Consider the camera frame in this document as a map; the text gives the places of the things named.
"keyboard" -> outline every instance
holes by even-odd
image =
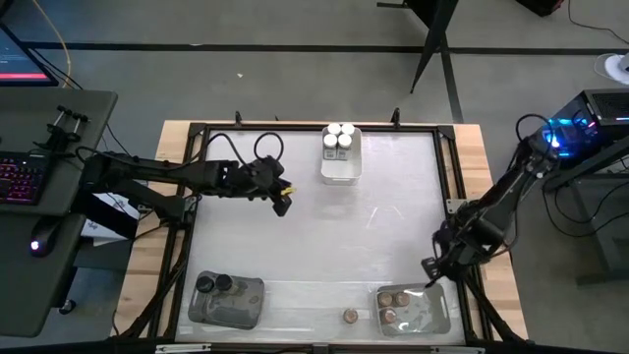
[[[46,154],[0,151],[0,204],[36,206],[49,167]]]

